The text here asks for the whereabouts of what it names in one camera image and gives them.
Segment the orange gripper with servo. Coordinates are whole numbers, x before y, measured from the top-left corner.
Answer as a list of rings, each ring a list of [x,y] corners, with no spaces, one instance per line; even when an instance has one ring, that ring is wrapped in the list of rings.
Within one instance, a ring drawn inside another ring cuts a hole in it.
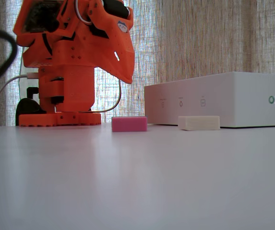
[[[92,35],[89,52],[95,67],[132,83],[135,52],[130,37],[133,10],[121,0],[66,0],[57,16],[57,35]]]

